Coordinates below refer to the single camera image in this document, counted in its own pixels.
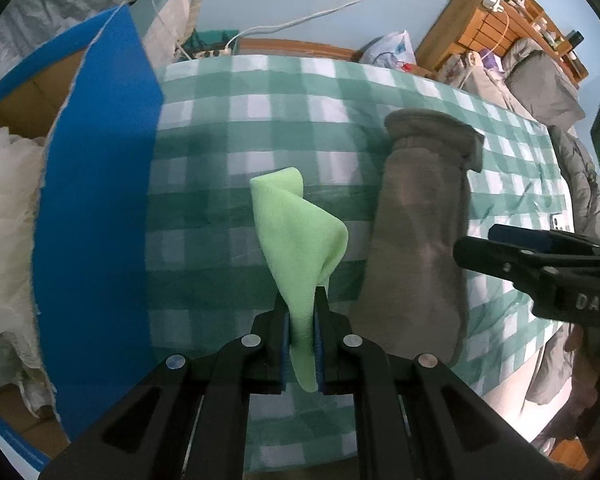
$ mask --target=white cable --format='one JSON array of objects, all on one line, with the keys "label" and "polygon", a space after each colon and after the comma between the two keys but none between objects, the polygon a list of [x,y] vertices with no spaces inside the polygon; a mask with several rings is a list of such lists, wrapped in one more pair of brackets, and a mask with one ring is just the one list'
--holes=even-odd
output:
[{"label": "white cable", "polygon": [[178,41],[178,38],[176,38],[176,35],[173,33],[173,31],[167,27],[167,24],[164,23],[164,21],[162,20],[162,17],[160,16],[160,12],[158,12],[158,7],[155,5],[154,0],[149,0],[151,1],[151,6],[154,8],[155,11],[155,15],[158,16],[158,19],[160,20],[160,23],[162,23],[162,26],[165,28],[165,30],[169,33],[169,35],[173,38],[173,41],[175,41],[176,46],[178,47],[178,49],[181,51],[181,53],[184,54],[184,56],[189,60],[189,61],[193,61],[193,59],[191,58],[191,56],[189,54],[186,53],[186,51],[184,50],[184,48],[182,47],[182,45],[180,44],[180,42]]},{"label": "white cable", "polygon": [[315,12],[313,14],[310,14],[309,16],[305,16],[304,18],[298,18],[296,20],[291,20],[290,22],[286,22],[286,23],[280,23],[280,25],[257,25],[255,27],[249,27],[249,28],[245,28],[243,31],[239,32],[238,34],[236,34],[234,37],[232,37],[227,44],[225,45],[225,49],[228,49],[229,46],[238,38],[243,37],[245,34],[247,34],[250,31],[254,31],[256,29],[262,30],[262,32],[277,32],[279,30],[282,30],[283,28],[287,28],[287,27],[292,27],[294,25],[299,25],[299,23],[304,23],[307,22],[309,20],[312,20],[314,18],[319,18],[321,16],[326,16],[327,14],[332,14],[333,12],[337,12],[338,10],[342,10],[342,9],[346,9],[347,7],[351,7],[355,4],[359,4],[361,2],[364,2],[365,0],[355,0],[353,2],[349,2],[348,4],[344,4],[341,5],[339,7],[334,7],[333,9],[328,9],[328,10],[321,10],[320,12]]},{"label": "white cable", "polygon": [[484,59],[485,57],[487,57],[489,54],[492,54],[494,50],[496,50],[499,46],[500,43],[502,43],[502,40],[504,40],[504,36],[506,35],[507,31],[509,30],[509,15],[507,14],[507,11],[502,9],[502,12],[504,12],[504,15],[507,17],[507,25],[505,25],[504,27],[504,32],[502,33],[502,36],[500,37],[500,39],[498,40],[498,43],[496,43],[496,46],[494,46],[490,51],[488,51],[484,56],[482,56],[480,59]]}]

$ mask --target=wooden headboard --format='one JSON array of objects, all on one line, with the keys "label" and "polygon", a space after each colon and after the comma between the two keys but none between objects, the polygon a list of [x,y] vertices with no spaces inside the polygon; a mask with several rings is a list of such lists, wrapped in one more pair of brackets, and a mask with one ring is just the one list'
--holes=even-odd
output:
[{"label": "wooden headboard", "polygon": [[524,7],[504,1],[502,6],[509,17],[508,27],[507,16],[502,12],[490,12],[482,5],[482,0],[451,0],[416,50],[418,66],[437,71],[452,54],[483,48],[494,48],[494,53],[504,56],[519,38],[531,38],[560,64],[576,87],[589,75],[578,59],[566,57],[571,49],[568,41],[556,51],[534,29],[533,24],[542,18],[547,22],[547,30],[562,35],[535,0],[526,0]]}]

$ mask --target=wooden bed frame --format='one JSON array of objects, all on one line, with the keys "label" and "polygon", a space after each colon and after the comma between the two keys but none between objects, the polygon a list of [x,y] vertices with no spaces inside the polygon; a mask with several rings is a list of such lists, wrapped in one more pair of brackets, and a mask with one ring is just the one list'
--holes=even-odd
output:
[{"label": "wooden bed frame", "polygon": [[[270,56],[325,57],[357,63],[363,50],[351,50],[325,43],[311,43],[296,40],[270,40],[267,38],[243,38],[238,54],[268,54]],[[432,73],[420,66],[413,66],[411,74],[432,77]]]},{"label": "wooden bed frame", "polygon": [[571,60],[566,56],[571,50],[569,42],[565,40],[554,50],[533,27],[535,22],[544,19],[548,31],[564,36],[544,9],[535,0],[525,0],[524,7],[512,6],[505,1],[502,6],[509,17],[508,28],[504,13],[490,12],[482,5],[482,0],[451,0],[417,48],[418,66],[437,71],[452,54],[483,48],[494,48],[494,53],[504,56],[519,38],[531,38],[560,64],[577,88],[589,73],[579,59]]}]

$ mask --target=microfiber towel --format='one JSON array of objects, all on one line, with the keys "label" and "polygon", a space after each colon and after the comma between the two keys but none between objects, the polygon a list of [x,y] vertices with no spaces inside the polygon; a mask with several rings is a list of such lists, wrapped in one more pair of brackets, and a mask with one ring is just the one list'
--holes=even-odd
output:
[{"label": "microfiber towel", "polygon": [[291,364],[302,389],[315,392],[315,287],[328,284],[349,233],[335,216],[302,198],[296,168],[257,176],[250,184],[258,240],[289,308]]}]

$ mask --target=green and white plaid fabric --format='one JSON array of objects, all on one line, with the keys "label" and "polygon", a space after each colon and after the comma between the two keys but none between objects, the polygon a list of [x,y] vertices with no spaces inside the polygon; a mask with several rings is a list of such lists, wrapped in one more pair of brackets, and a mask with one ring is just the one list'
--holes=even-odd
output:
[{"label": "green and white plaid fabric", "polygon": [[[465,92],[398,71],[327,59],[234,56],[172,64],[158,74],[165,104],[151,170],[146,238],[157,358],[216,352],[273,307],[275,283],[253,224],[249,180],[289,166],[307,200],[344,221],[349,246],[330,279],[346,313],[362,283],[382,168],[383,121],[398,108],[447,112],[486,136],[470,172],[471,229],[548,228],[566,190],[544,126]],[[535,319],[510,283],[471,276],[470,323],[455,367],[483,394],[557,329]],[[356,452],[353,402],[308,394],[253,396],[246,470],[315,465]]]}]

